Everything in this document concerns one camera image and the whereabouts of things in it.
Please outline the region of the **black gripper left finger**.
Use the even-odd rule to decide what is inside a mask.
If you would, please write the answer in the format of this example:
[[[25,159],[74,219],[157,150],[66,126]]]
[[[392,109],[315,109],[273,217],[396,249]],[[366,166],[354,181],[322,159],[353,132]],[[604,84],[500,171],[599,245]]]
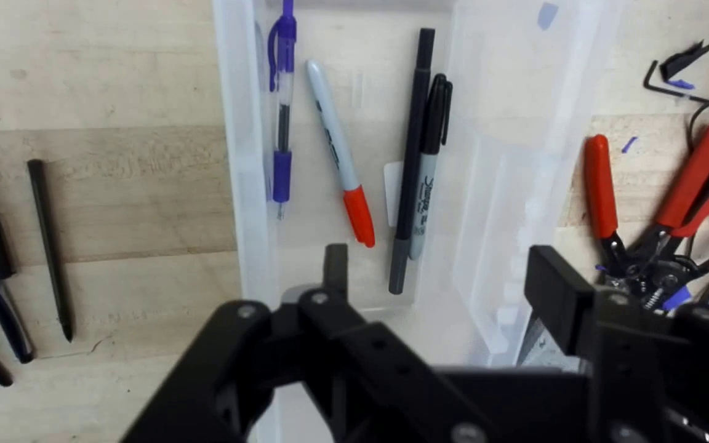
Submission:
[[[347,292],[347,245],[344,243],[324,245],[322,285],[331,288],[334,296]]]

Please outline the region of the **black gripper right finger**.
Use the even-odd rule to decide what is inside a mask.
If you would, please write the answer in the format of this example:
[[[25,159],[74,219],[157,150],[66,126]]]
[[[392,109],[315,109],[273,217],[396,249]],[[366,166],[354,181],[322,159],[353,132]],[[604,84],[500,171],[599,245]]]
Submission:
[[[594,296],[594,285],[555,245],[530,249],[525,297],[563,355],[587,352]]]

